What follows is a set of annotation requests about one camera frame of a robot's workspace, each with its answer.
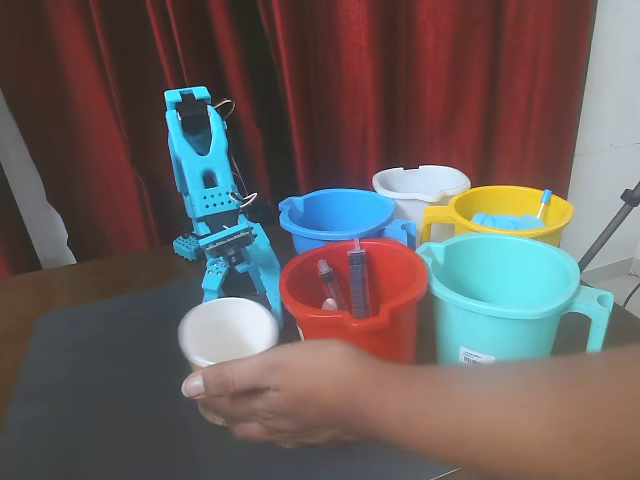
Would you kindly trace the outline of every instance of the wooden table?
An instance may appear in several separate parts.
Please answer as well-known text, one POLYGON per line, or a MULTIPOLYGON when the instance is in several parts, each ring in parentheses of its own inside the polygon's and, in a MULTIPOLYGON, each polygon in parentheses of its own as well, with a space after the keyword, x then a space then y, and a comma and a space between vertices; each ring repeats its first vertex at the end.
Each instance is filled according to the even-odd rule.
MULTIPOLYGON (((287 236, 274 231, 270 237, 278 256, 290 257, 291 243, 287 236)), ((4 423, 38 317, 61 308, 158 287, 171 280, 200 277, 203 270, 202 263, 187 262, 177 257, 170 247, 165 247, 0 280, 0 421, 4 423)), ((581 348, 585 329, 576 333, 575 328, 579 326, 561 328, 556 350, 581 348)), ((607 346, 639 341, 640 322, 617 307, 607 334, 607 346)), ((446 478, 479 480, 481 477, 459 471, 446 478)))

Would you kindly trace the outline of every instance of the yellow plastic jug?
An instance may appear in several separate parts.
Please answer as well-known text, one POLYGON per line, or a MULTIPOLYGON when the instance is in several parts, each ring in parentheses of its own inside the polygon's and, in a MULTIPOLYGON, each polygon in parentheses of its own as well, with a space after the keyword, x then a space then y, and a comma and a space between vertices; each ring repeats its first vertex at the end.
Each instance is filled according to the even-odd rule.
POLYGON ((431 225, 450 223, 455 226, 455 234, 465 233, 501 233, 518 237, 532 238, 557 247, 560 245, 562 230, 571 221, 573 205, 566 200, 551 196, 551 202, 542 215, 544 228, 535 230, 502 230, 473 223, 476 213, 489 215, 536 215, 540 208, 542 190, 513 185, 491 185, 476 187, 453 197, 447 206, 427 207, 424 211, 422 241, 431 237, 431 225))

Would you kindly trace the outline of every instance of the robotic arm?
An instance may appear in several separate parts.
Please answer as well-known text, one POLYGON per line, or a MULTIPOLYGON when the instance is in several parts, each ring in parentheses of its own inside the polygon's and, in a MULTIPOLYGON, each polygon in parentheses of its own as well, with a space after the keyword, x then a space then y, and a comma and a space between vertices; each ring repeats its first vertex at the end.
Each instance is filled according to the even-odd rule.
POLYGON ((280 264, 262 226, 242 212, 245 199, 233 179, 224 120, 205 87, 169 90, 165 101, 173 173, 193 224, 192 232, 174 240, 174 251, 188 260, 206 255, 205 302, 224 296, 230 268, 248 272, 282 326, 280 264))

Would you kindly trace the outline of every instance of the label sticker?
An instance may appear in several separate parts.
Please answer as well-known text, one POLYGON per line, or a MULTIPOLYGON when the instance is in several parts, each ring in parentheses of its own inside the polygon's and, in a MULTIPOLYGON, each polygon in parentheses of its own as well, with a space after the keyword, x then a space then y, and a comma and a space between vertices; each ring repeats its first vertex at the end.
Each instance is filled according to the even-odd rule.
POLYGON ((490 363, 494 363, 496 361, 496 357, 474 352, 473 350, 469 350, 465 347, 460 347, 460 357, 458 361, 467 365, 488 365, 490 363))

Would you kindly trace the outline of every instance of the forearm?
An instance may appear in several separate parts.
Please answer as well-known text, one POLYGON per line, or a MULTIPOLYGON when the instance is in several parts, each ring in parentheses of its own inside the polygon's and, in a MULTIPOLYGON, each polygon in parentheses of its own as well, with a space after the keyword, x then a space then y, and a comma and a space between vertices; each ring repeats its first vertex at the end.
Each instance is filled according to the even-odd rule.
POLYGON ((640 347, 484 367, 380 369, 363 433, 508 478, 640 478, 640 347))

